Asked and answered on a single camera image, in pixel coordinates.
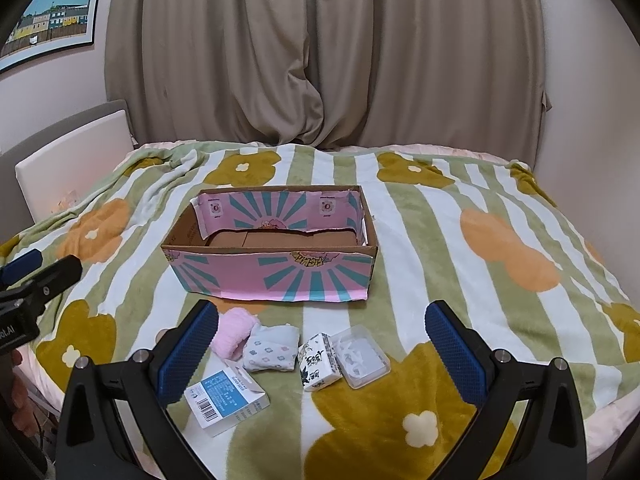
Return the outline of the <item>person's left hand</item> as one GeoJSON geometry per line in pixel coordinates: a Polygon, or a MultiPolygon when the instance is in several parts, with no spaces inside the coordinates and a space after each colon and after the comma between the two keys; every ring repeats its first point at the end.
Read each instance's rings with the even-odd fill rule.
{"type": "Polygon", "coordinates": [[[17,374],[13,374],[11,398],[15,408],[12,416],[14,426],[26,437],[31,438],[37,431],[37,425],[29,403],[28,390],[17,374]]]}

